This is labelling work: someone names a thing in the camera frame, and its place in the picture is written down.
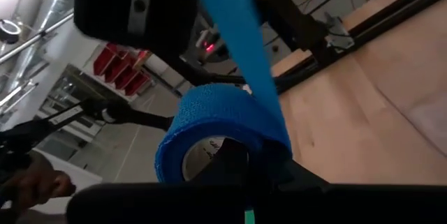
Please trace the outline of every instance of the blue tape strip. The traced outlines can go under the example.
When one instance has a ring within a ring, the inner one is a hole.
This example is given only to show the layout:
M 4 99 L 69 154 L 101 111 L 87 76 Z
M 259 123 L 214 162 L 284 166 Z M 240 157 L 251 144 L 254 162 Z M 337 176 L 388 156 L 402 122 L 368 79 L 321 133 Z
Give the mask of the blue tape strip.
M 251 155 L 256 155 L 264 139 L 291 150 L 252 0 L 203 1 L 256 99 L 224 84 L 190 90 L 156 154 L 157 176 L 164 182 L 183 181 L 184 155 L 206 137 L 241 141 Z

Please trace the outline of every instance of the human hand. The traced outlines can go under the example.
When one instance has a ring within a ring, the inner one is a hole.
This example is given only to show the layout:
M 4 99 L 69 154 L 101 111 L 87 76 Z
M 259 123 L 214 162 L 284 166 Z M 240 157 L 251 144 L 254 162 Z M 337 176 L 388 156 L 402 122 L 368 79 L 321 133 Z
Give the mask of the human hand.
M 15 189 L 12 209 L 18 212 L 45 204 L 50 198 L 71 196 L 76 191 L 66 173 L 53 169 L 16 172 L 3 186 Z

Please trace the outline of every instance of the white label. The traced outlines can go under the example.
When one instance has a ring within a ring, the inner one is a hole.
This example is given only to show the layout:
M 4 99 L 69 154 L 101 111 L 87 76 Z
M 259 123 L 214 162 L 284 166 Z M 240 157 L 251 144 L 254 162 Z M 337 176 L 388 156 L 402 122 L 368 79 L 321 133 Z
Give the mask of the white label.
M 68 111 L 60 114 L 59 116 L 56 116 L 56 117 L 50 119 L 50 122 L 56 126 L 57 124 L 60 124 L 61 122 L 75 116 L 79 112 L 82 112 L 82 108 L 80 106 L 73 107 L 73 108 L 69 109 Z

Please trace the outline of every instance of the concrete floor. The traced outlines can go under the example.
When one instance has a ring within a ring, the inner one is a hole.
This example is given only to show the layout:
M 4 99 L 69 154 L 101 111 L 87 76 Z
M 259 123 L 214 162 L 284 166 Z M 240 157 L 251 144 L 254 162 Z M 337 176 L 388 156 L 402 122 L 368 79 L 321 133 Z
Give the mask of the concrete floor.
M 294 0 L 296 4 L 302 1 L 304 0 Z M 322 1 L 324 0 L 313 0 L 306 11 L 311 10 Z M 364 2 L 365 0 L 353 0 L 355 8 L 363 5 Z M 315 12 L 313 16 L 316 19 L 322 19 L 324 11 L 343 17 L 352 12 L 353 7 L 349 0 L 332 0 Z M 263 35 L 266 42 L 276 36 L 275 32 L 269 28 L 263 29 Z M 272 63 L 290 54 L 281 40 L 276 40 L 273 44 L 279 46 L 278 53 L 271 53 L 271 46 L 266 48 L 272 55 Z M 206 69 L 216 73 L 227 73 L 234 66 L 234 63 L 227 61 L 220 64 L 208 64 Z M 182 80 L 182 77 L 170 69 L 163 74 L 163 77 L 174 85 Z M 186 91 L 189 87 L 190 84 L 186 83 L 182 90 Z M 150 98 L 153 98 L 152 103 L 147 102 Z M 177 102 L 178 98 L 163 87 L 157 86 L 139 98 L 135 102 L 135 108 L 163 116 L 172 116 L 177 110 Z M 103 177 L 104 181 L 156 181 L 154 154 L 163 136 L 162 130 L 144 126 L 106 126 L 98 134 L 97 146 L 86 147 L 81 154 L 73 157 L 72 161 L 80 167 L 87 165 L 86 170 Z

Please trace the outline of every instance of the wooden table surface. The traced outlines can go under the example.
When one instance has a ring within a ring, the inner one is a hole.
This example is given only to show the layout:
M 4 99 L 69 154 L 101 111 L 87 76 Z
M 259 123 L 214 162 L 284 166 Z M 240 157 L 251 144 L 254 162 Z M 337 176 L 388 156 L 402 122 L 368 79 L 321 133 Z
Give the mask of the wooden table surface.
M 393 1 L 371 0 L 344 25 Z M 332 183 L 446 185 L 446 17 L 442 0 L 282 94 L 294 159 Z

